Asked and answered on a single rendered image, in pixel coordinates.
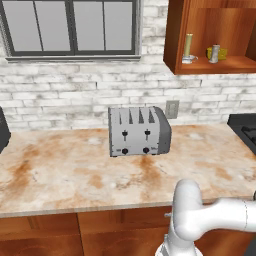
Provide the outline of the cream candle in holder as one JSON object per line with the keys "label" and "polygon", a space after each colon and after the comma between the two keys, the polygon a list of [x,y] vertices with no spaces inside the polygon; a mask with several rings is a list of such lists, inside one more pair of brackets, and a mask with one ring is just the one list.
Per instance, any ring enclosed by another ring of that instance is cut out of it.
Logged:
{"label": "cream candle in holder", "polygon": [[186,34],[185,44],[184,44],[184,52],[183,52],[183,56],[182,56],[182,63],[183,64],[192,64],[194,61],[196,61],[198,59],[197,56],[190,54],[191,45],[192,45],[192,38],[193,38],[192,33],[187,33]]}

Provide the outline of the grey four-slot toaster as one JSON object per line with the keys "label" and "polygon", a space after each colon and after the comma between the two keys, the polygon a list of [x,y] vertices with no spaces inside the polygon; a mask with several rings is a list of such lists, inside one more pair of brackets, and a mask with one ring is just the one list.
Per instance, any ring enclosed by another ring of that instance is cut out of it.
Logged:
{"label": "grey four-slot toaster", "polygon": [[111,157],[170,150],[172,129],[159,107],[108,108],[108,126]]}

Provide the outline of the wooden base cabinets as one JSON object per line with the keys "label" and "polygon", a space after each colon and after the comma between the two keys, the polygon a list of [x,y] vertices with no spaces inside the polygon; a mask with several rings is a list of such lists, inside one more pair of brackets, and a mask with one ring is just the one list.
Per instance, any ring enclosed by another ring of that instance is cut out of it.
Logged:
{"label": "wooden base cabinets", "polygon": [[154,256],[172,210],[30,211],[0,204],[0,256]]}

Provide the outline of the grey pepper shaker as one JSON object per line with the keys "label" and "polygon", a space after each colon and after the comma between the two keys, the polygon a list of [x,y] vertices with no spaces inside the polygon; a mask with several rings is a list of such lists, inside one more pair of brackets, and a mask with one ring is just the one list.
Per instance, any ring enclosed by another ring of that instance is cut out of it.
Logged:
{"label": "grey pepper shaker", "polygon": [[215,44],[212,46],[212,54],[211,54],[211,58],[209,60],[210,63],[215,64],[218,63],[218,52],[220,49],[220,45]]}

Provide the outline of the dark-framed window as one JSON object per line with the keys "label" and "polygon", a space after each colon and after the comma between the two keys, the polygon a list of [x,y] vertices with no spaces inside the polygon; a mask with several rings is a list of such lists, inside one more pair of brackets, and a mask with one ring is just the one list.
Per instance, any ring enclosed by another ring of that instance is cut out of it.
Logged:
{"label": "dark-framed window", "polygon": [[6,60],[138,60],[142,1],[0,0]]}

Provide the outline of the black hob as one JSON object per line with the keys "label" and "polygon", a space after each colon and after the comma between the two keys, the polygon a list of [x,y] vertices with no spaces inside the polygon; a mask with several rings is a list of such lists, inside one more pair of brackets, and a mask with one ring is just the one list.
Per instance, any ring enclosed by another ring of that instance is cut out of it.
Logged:
{"label": "black hob", "polygon": [[227,125],[256,155],[256,113],[230,114]]}

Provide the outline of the yellow cheese block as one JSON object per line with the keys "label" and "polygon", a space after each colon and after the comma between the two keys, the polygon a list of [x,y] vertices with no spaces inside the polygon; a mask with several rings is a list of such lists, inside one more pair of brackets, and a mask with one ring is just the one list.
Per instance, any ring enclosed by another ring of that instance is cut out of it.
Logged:
{"label": "yellow cheese block", "polygon": [[[212,56],[212,48],[211,47],[208,47],[206,49],[206,56],[207,56],[208,59],[211,58],[211,56]],[[218,59],[219,60],[225,60],[226,56],[227,56],[227,49],[220,48],[219,51],[218,51]]]}

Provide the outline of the black appliance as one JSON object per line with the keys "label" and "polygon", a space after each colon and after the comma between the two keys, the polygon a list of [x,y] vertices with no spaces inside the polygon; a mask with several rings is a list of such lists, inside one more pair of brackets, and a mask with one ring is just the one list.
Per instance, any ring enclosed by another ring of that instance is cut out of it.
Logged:
{"label": "black appliance", "polygon": [[9,144],[11,138],[11,132],[9,130],[4,112],[0,106],[0,154],[3,149]]}

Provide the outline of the grey wall outlet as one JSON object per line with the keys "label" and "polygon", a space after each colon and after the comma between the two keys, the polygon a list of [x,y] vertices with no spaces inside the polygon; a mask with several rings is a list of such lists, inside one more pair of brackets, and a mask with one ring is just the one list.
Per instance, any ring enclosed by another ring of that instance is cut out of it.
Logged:
{"label": "grey wall outlet", "polygon": [[167,119],[176,119],[178,116],[178,110],[179,102],[177,100],[166,102],[165,115]]}

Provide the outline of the open wooden wall cabinet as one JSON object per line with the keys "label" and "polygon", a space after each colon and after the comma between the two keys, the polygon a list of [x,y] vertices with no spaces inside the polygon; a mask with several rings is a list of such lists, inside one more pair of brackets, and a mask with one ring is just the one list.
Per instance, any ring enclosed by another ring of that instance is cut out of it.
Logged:
{"label": "open wooden wall cabinet", "polygon": [[[192,64],[182,63],[187,33]],[[215,44],[227,56],[212,64]],[[256,73],[256,0],[169,0],[163,61],[176,75]]]}

